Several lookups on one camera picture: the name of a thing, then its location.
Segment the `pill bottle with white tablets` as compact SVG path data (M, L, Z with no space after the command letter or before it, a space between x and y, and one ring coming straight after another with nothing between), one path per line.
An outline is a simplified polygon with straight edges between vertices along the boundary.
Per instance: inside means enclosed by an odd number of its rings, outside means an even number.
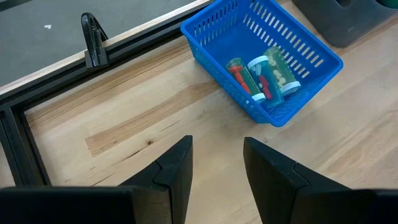
M271 72L283 96L290 95L302 87L300 82L296 80L278 47L267 49L264 55L268 58Z

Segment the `black frame clamp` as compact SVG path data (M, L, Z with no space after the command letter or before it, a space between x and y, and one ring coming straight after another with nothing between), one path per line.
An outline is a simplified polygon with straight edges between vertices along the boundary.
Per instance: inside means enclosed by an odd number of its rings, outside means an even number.
M103 42L108 40L108 36L96 17L90 12L83 13L81 15L81 27L87 48L85 51L87 69L98 69L108 66L108 55L103 47Z

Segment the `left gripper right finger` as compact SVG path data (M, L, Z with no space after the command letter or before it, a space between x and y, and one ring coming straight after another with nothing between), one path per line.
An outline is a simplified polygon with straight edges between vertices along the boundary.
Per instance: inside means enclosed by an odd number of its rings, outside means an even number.
M243 157L263 224L289 224L301 191L348 189L252 137L244 138Z

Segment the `pill bottle with red capsules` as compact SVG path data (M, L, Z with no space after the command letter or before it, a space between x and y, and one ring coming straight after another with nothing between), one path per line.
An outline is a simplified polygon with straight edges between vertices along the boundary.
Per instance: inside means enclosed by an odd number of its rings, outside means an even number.
M262 103L266 99L241 58L231 59L226 70L256 103Z

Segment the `teal bandage roll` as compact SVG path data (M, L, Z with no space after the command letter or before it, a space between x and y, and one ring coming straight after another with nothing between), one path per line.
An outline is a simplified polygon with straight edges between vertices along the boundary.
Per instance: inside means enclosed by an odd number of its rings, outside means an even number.
M398 0L377 0L380 4L383 6L392 8L392 9L398 9Z

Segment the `small blue slotted basket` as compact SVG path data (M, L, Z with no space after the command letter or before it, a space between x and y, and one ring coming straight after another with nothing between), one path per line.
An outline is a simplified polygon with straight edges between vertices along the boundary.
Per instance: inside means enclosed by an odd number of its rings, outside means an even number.
M181 25L192 54L257 123L285 125L342 68L343 61L274 0L216 0ZM227 72L278 47L301 89L275 108L256 103Z

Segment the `small vial with pink pills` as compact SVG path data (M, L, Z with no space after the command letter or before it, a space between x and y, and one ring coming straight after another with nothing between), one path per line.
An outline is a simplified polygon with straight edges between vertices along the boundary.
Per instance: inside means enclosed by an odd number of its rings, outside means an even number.
M260 102L266 109L274 108L284 102L280 87L272 73L269 58L265 55L248 63L248 69L265 99Z

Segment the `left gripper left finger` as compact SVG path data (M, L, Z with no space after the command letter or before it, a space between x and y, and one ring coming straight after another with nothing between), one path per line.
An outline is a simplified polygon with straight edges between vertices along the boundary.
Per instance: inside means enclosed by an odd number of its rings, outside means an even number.
M133 189L134 224L185 224L193 179L193 136L186 135L121 185Z

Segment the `grey translucent plastic bin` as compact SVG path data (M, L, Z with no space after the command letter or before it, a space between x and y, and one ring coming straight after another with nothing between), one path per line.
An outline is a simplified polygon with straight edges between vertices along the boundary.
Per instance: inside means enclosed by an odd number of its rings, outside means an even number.
M379 0L292 0L321 36L347 47L393 16L398 7Z

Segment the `black aluminium table frame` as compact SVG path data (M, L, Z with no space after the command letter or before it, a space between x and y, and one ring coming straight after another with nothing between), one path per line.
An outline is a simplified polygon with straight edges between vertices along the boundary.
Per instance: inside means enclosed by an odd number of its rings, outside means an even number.
M103 42L109 65L87 69L85 51L0 87L0 143L17 186L50 185L25 111L181 36L184 21L215 0L195 0Z

